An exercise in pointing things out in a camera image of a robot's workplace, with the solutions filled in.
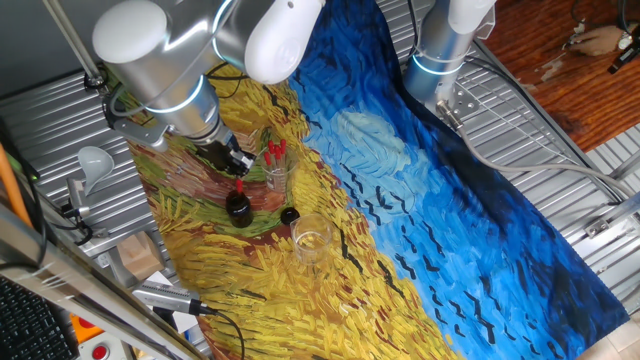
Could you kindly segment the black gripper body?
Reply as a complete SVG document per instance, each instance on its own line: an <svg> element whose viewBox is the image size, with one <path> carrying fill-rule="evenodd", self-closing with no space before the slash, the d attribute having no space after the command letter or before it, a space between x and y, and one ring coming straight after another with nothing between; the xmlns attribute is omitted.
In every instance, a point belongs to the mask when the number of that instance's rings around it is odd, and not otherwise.
<svg viewBox="0 0 640 360"><path fill-rule="evenodd" d="M217 170L226 173L238 173L239 165L233 154L239 149L234 135L226 142L218 140L205 144L196 144L197 153L211 163Z"/></svg>

